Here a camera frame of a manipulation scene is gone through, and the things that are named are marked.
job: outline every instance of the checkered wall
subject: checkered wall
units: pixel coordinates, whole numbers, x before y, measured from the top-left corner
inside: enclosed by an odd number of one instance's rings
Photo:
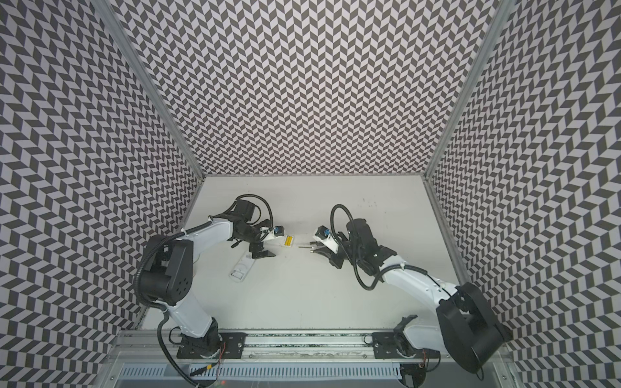
[[[208,174],[422,172],[497,0],[111,0]]]
[[[197,178],[85,0],[0,20],[0,386],[88,384]]]
[[[620,15],[518,1],[433,176],[529,387],[621,386]]]

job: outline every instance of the white plastic part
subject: white plastic part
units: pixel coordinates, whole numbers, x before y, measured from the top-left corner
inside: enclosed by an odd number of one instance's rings
[[[252,266],[255,264],[255,261],[256,260],[252,258],[252,253],[244,253],[242,258],[239,259],[239,261],[233,268],[233,271],[231,271],[231,273],[229,274],[229,277],[235,282],[243,282],[243,280],[246,278],[246,275],[248,275],[248,272],[250,272],[250,268],[252,268]]]
[[[403,260],[399,255],[391,256],[384,261],[380,269],[394,264],[401,265],[409,263]],[[384,274],[384,280],[386,283],[406,291],[434,313],[436,307],[440,305],[440,299],[448,299],[449,294],[453,295],[457,292],[453,283],[447,283],[435,277],[434,280],[441,286],[438,287],[427,275],[408,269],[393,269],[392,271],[388,271]]]
[[[327,246],[328,249],[333,251],[334,253],[338,253],[338,243],[336,240],[334,240],[334,237],[332,236],[332,231],[330,231],[330,234],[328,235],[328,237],[324,238],[323,240],[317,237],[317,234],[313,235],[313,239]]]
[[[433,349],[448,353],[437,318],[435,321],[415,318],[406,325],[403,334],[416,349]]]
[[[201,257],[201,253],[207,248],[226,241],[233,236],[233,223],[225,219],[212,219],[211,225],[188,233],[177,240],[192,240],[194,242],[194,263]]]
[[[408,262],[399,255],[391,256],[384,261],[380,269],[395,264],[403,268]],[[440,305],[440,300],[448,299],[449,294],[453,295],[457,289],[453,283],[447,283],[436,277],[433,280],[427,275],[408,269],[393,269],[384,274],[386,283],[406,291],[430,309],[430,314],[419,315],[406,325],[403,333],[410,344],[417,349],[426,348],[447,353],[435,309]]]
[[[191,288],[176,305],[163,304],[166,305],[172,320],[181,328],[181,333],[187,336],[202,338],[211,326],[211,316],[203,310]]]

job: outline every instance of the black cable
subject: black cable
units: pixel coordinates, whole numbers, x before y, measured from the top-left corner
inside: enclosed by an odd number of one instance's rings
[[[393,269],[408,269],[409,271],[415,271],[418,273],[422,273],[423,275],[429,276],[427,274],[427,271],[422,268],[409,265],[409,264],[404,264],[404,265],[393,264],[393,265],[389,265],[385,267],[384,269],[382,269],[377,275],[375,275],[375,278],[373,279],[373,282],[371,283],[371,285],[367,286],[365,282],[363,282],[362,279],[360,279],[360,274],[358,274],[358,265],[357,265],[358,258],[356,257],[356,255],[354,255],[354,260],[350,258],[349,253],[347,253],[347,250],[343,246],[343,242],[341,241],[341,238],[338,236],[338,233],[334,229],[334,213],[337,211],[337,209],[343,209],[343,211],[347,214],[347,217],[349,218],[351,224],[353,225],[354,233],[358,234],[358,232],[356,231],[356,225],[353,223],[353,217],[351,216],[349,209],[347,209],[344,205],[341,205],[341,204],[334,205],[334,207],[332,208],[332,211],[330,212],[330,233],[332,233],[332,237],[334,238],[334,240],[337,241],[338,245],[345,252],[345,254],[347,255],[347,258],[353,263],[353,272],[356,275],[356,280],[358,281],[360,286],[362,286],[362,288],[364,288],[367,291],[373,290],[375,286],[378,285],[378,282],[382,278],[382,276],[386,272],[392,271]],[[352,253],[357,251],[357,246],[353,246],[353,242],[352,242],[351,250],[352,250]]]
[[[427,367],[426,367],[426,372],[433,372],[434,370],[438,369],[438,367],[440,366],[440,360],[442,360],[442,356],[440,354],[438,354],[438,363],[432,368],[429,369],[429,362],[427,363]]]
[[[263,202],[265,204],[265,207],[268,208],[268,213],[270,215],[270,230],[272,230],[272,228],[274,227],[274,217],[272,216],[271,207],[270,207],[270,204],[268,203],[268,201],[266,201],[263,197],[257,196],[256,194],[242,194],[241,196],[238,196],[237,198],[235,198],[235,201],[237,201],[238,199],[241,199],[241,198],[248,198],[248,197],[257,198],[259,201],[261,201],[261,202]]]
[[[192,386],[196,387],[196,388],[207,388],[209,387],[212,383],[210,383],[207,386],[201,385],[200,383],[197,383],[196,381],[192,380],[184,371],[183,369],[181,369],[179,367],[179,365],[177,364],[177,362],[175,362],[175,359],[170,355],[170,353],[168,352],[168,349],[166,348],[166,345],[164,344],[164,339],[161,337],[161,328],[164,326],[164,324],[168,321],[168,317],[169,317],[169,313],[167,310],[164,311],[164,319],[161,320],[160,324],[157,326],[157,342],[159,342],[160,344],[160,348],[162,350],[162,352],[164,352],[164,355],[166,356],[166,359],[168,360],[168,362],[173,366],[173,368],[175,369],[175,371],[177,371],[177,373],[179,374],[179,376],[183,377],[183,379],[185,381],[187,381],[189,384],[192,384]]]
[[[261,220],[261,207],[257,206],[256,208],[259,209],[259,217],[256,219],[256,221],[254,221],[250,225],[254,225],[254,224],[256,224],[257,222],[259,222]]]
[[[429,274],[427,274],[427,277],[429,277],[429,279],[431,279],[431,281],[433,283],[435,283],[436,286],[438,286],[438,288],[441,288],[444,292],[446,292],[446,294],[448,295],[448,297],[451,297],[452,295],[448,293],[448,291],[444,288],[444,287],[440,287],[440,285],[438,284],[437,281],[435,281],[434,278],[432,278]]]
[[[138,302],[147,306],[147,307],[154,307],[156,309],[160,309],[162,311],[166,311],[166,306],[164,306],[161,303],[155,303],[152,302],[150,300],[148,300],[143,294],[142,294],[142,290],[140,289],[140,281],[142,280],[142,273],[145,270],[145,267],[147,266],[147,262],[151,259],[151,257],[153,257],[154,255],[156,255],[158,253],[158,251],[160,249],[162,249],[162,247],[164,247],[166,244],[168,244],[169,242],[173,241],[176,238],[185,236],[186,234],[189,233],[194,233],[197,230],[200,230],[204,227],[207,227],[211,224],[211,220],[207,221],[206,223],[202,224],[202,225],[198,225],[197,227],[193,227],[188,229],[185,232],[179,232],[179,233],[175,233],[172,236],[168,236],[166,238],[164,238],[164,240],[160,241],[157,243],[157,245],[155,245],[153,247],[153,249],[151,249],[146,255],[143,256],[142,260],[140,261],[140,265],[138,266],[138,270],[136,270],[136,273],[134,274],[134,281],[132,283],[132,287],[134,289],[134,292],[136,294],[136,298],[138,299]]]
[[[477,364],[481,366],[479,368],[479,370],[481,371],[481,377],[479,377],[479,371],[476,371],[476,378],[479,379],[479,381],[483,381],[483,379],[485,378],[485,372],[483,371],[483,364],[481,363],[481,360],[479,359],[479,355],[476,354],[476,352],[473,352],[473,353],[474,353],[474,357],[476,357]]]
[[[338,245],[347,255],[347,259],[351,262],[351,265],[353,266],[353,273],[354,275],[356,275],[356,280],[358,281],[358,284],[360,284],[360,286],[364,288],[365,290],[370,291],[375,288],[375,285],[371,285],[370,287],[367,286],[365,282],[363,282],[362,279],[360,279],[360,274],[358,274],[358,258],[356,257],[356,252],[357,252],[358,247],[354,246],[354,242],[357,243],[357,241],[352,241],[350,239],[351,253],[353,254],[353,259],[351,259],[349,253],[343,246],[343,242],[341,241],[341,238],[338,236],[338,233],[334,227],[334,213],[336,213],[337,209],[343,209],[345,214],[347,214],[347,218],[349,218],[349,221],[351,222],[352,227],[354,228],[354,232],[358,234],[358,231],[356,230],[356,225],[353,222],[353,217],[351,216],[351,212],[349,211],[349,209],[345,207],[345,205],[341,205],[341,204],[334,205],[334,207],[332,208],[332,211],[330,212],[330,233],[332,233],[332,237],[334,238],[334,240],[337,241]]]
[[[180,345],[180,344],[181,344],[181,341],[179,341],[179,342],[175,342],[175,341],[173,341],[173,339],[172,339],[172,338],[170,338],[170,335],[173,333],[173,330],[174,330],[174,329],[180,329],[180,327],[179,327],[179,326],[177,326],[177,327],[173,327],[172,329],[170,329],[170,331],[168,332],[168,342],[170,342],[170,343],[172,343],[172,344],[175,344],[175,345]]]

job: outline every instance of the red wire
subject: red wire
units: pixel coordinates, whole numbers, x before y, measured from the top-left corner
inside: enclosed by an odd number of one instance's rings
[[[224,354],[224,349],[227,348],[227,343],[225,342],[222,346],[222,351],[220,352],[220,357],[218,357],[218,369],[215,370],[215,379],[218,380],[218,375],[220,374],[220,365],[222,361],[222,355]]]

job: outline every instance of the black bracket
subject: black bracket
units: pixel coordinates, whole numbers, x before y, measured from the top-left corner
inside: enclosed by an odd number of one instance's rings
[[[242,358],[243,347],[246,342],[246,333],[219,333],[224,343],[223,359],[240,359]],[[198,349],[194,349],[191,345],[183,345],[177,351],[178,359],[204,359],[200,355]]]
[[[407,388],[418,388],[425,382],[427,370],[423,364],[400,364],[401,385]]]
[[[273,254],[272,252],[263,250],[263,243],[250,243],[250,247],[248,248],[248,251],[252,253],[253,259],[262,259],[264,257],[276,257],[276,255]]]
[[[373,354],[375,359],[390,359],[390,358],[438,358],[440,352],[437,350],[414,349],[413,356],[405,357],[401,352],[397,350],[397,341],[395,340],[394,333],[391,332],[375,332],[371,334],[373,338]]]

